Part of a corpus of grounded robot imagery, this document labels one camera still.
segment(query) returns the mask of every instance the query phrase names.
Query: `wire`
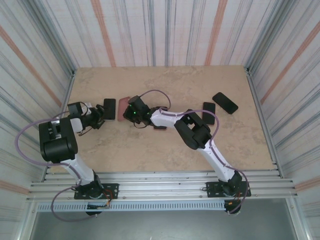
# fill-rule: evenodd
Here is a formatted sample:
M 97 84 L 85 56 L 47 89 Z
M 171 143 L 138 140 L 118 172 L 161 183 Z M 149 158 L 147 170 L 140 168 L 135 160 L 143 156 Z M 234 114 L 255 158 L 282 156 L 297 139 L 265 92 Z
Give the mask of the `wire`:
M 81 137 L 81 136 L 85 135 L 85 134 L 86 134 L 87 132 L 89 132 L 91 129 L 92 129 L 92 127 L 91 127 L 89 130 L 85 131 L 84 133 L 83 133 L 83 131 L 81 131 L 81 132 L 79 133 L 79 136 Z
M 111 200 L 114 199 L 114 195 L 112 194 L 111 190 L 109 190 L 109 189 L 104 189 L 104 190 L 110 193 Z
M 103 194 L 105 195 L 105 197 L 106 197 L 106 199 L 107 199 L 106 204 L 109 206 L 111 200 L 109 199 L 108 195 L 107 195 L 103 190 L 102 190 L 102 192 L 103 192 Z
M 57 219 L 59 219 L 59 220 L 61 220 L 61 221 L 64 221 L 64 222 L 72 223 L 72 222 L 80 222 L 80 221 L 83 221 L 83 220 L 87 220 L 87 219 L 90 219 L 90 218 L 92 218 L 92 217 L 95 216 L 95 215 L 91 215 L 91 216 L 87 216 L 87 217 L 83 217 L 83 218 L 79 218 L 79 219 L 65 219 L 65 218 L 62 218 L 62 217 L 58 216 L 58 215 L 55 213 L 55 211 L 54 211 L 54 203 L 55 203 L 55 200 L 56 200 L 56 198 L 57 198 L 60 194 L 62 194 L 62 193 L 65 192 L 65 191 L 68 191 L 68 190 L 71 190 L 71 189 L 75 189 L 75 188 L 77 188 L 78 186 L 81 185 L 82 179 L 81 179 L 80 174 L 77 172 L 77 170 L 76 170 L 74 167 L 72 167 L 71 165 L 69 165 L 69 164 L 67 164 L 67 163 L 63 163 L 63 162 L 61 162 L 61 163 L 43 163 L 43 162 L 38 162 L 38 161 L 36 161 L 36 160 L 33 160 L 33 159 L 27 157 L 27 156 L 21 151 L 21 149 L 20 149 L 20 147 L 19 147 L 19 138 L 20 138 L 20 136 L 21 136 L 27 129 L 29 129 L 30 127 L 32 127 L 32 126 L 34 126 L 34 125 L 36 125 L 36 124 L 40 124 L 40 123 L 43 123 L 43 122 L 55 121 L 55 120 L 57 120 L 56 117 L 61 116 L 62 114 L 65 114 L 65 113 L 67 113 L 67 111 L 61 112 L 61 113 L 59 113 L 58 115 L 54 116 L 53 118 L 41 119 L 41 120 L 38 120 L 38 121 L 35 121 L 35 122 L 32 122 L 32 123 L 28 124 L 27 126 L 25 126 L 24 128 L 22 128 L 22 129 L 18 132 L 18 134 L 16 135 L 16 137 L 15 137 L 15 139 L 14 139 L 14 147 L 15 147 L 16 151 L 18 152 L 18 154 L 19 154 L 22 158 L 24 158 L 26 161 L 28 161 L 29 163 L 32 163 L 32 164 L 35 164 L 35 165 L 39 165 L 39 166 L 45 166 L 45 167 L 67 166 L 67 167 L 69 167 L 69 168 L 74 172 L 74 174 L 77 176 L 79 182 L 78 182 L 75 186 L 67 187 L 66 189 L 63 189 L 63 190 L 59 191 L 59 192 L 53 197 L 52 202 L 51 202 L 51 206 L 50 206 L 52 214 L 53 214 Z
M 146 92 L 142 93 L 139 97 L 141 98 L 142 96 L 144 96 L 144 95 L 146 95 L 146 94 L 148 94 L 150 92 L 159 92 L 159 93 L 162 93 L 163 95 L 165 95 L 165 97 L 169 101 L 169 107 L 167 108 L 167 110 L 169 110 L 171 108 L 171 100 L 170 100 L 170 98 L 168 97 L 168 95 L 164 91 L 161 91 L 161 90 L 158 90 L 158 89 L 151 89 L 149 91 L 146 91 Z
M 88 106 L 87 106 L 84 102 L 82 102 L 82 101 L 80 101 L 79 103 L 83 104 L 83 105 L 86 107 L 86 111 L 85 111 L 85 113 L 83 114 L 83 116 L 87 115 L 87 113 L 88 113 L 88 111 L 89 111 Z
M 146 127 L 148 127 L 148 125 L 144 125 L 144 126 L 142 126 L 142 127 L 137 127 L 135 122 L 133 123 L 133 126 L 134 126 L 136 129 L 145 129 Z

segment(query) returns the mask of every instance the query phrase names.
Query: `corrugated metal wall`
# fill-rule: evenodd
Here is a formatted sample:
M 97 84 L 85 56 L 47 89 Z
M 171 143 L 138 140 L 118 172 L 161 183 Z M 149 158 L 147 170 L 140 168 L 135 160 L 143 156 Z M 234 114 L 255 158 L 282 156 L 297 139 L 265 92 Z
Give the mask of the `corrugated metal wall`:
M 30 183 L 43 175 L 43 168 L 18 155 L 15 136 L 27 124 L 60 111 L 71 79 L 71 70 L 60 64 L 23 2 L 0 2 L 1 240 L 16 232 Z M 38 127 L 32 127 L 20 146 L 29 157 L 43 161 L 38 136 Z
M 36 0 L 78 67 L 244 65 L 281 0 Z
M 284 174 L 293 178 L 320 238 L 320 1 L 291 1 L 262 58 L 251 66 Z

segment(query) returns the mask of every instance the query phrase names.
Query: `light wood board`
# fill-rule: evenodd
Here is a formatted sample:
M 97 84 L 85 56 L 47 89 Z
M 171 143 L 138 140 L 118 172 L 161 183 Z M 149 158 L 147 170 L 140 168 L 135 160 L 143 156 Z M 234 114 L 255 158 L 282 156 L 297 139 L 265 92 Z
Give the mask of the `light wood board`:
M 114 98 L 118 111 L 119 99 L 151 89 L 169 95 L 172 112 L 201 109 L 203 102 L 213 103 L 213 95 L 224 93 L 239 109 L 230 115 L 216 106 L 220 128 L 214 141 L 218 149 L 234 167 L 274 168 L 242 66 L 80 68 L 69 102 L 95 106 L 103 105 L 105 98 Z M 149 107 L 168 106 L 168 100 L 158 92 L 142 99 Z M 127 120 L 115 120 L 76 139 L 82 158 L 96 172 L 212 170 L 199 152 L 184 144 L 175 129 L 137 129 Z

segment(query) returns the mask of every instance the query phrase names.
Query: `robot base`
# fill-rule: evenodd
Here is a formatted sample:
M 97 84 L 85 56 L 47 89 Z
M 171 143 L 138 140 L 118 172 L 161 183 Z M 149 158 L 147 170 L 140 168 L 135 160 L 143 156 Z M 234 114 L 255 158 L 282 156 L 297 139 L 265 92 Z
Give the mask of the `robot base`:
M 118 183 L 101 183 L 103 189 L 110 190 L 112 192 L 112 197 L 110 196 L 109 191 L 105 191 L 105 194 L 109 199 L 117 199 L 119 193 L 119 184 Z M 74 193 L 74 199 L 76 200 L 91 200 L 91 199 L 107 199 L 107 197 L 102 193 L 97 198 L 89 197 L 88 195 L 81 195 L 79 192 Z
M 225 198 L 225 197 L 243 197 L 245 195 L 247 189 L 247 183 L 242 181 L 238 188 L 238 191 L 231 196 L 226 195 L 225 191 L 223 190 L 223 182 L 221 181 L 210 181 L 206 182 L 205 186 L 202 190 L 206 192 L 208 198 Z M 248 187 L 248 192 L 246 194 L 247 197 L 251 196 L 250 187 Z

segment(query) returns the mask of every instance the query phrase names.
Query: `phone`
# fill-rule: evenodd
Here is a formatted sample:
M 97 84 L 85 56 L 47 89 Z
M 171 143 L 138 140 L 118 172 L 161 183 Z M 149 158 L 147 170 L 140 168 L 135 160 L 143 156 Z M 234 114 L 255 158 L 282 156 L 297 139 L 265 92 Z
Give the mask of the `phone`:
M 238 110 L 238 106 L 227 98 L 222 92 L 218 92 L 216 95 L 212 97 L 212 100 L 216 102 L 223 110 L 225 110 L 228 114 L 233 114 Z
M 129 106 L 128 102 L 130 99 L 131 97 L 127 96 L 119 100 L 119 104 L 118 104 L 118 121 L 119 122 L 125 120 L 124 113 L 127 107 Z
M 105 98 L 103 101 L 103 120 L 115 120 L 116 119 L 116 99 Z
M 162 130 L 162 131 L 164 131 L 164 130 L 167 130 L 167 127 L 166 126 L 153 126 L 153 129 L 154 130 Z
M 202 109 L 212 112 L 214 114 L 216 113 L 216 105 L 212 102 L 204 102 L 202 105 Z M 202 120 L 208 125 L 215 124 L 215 117 L 206 112 L 202 113 Z

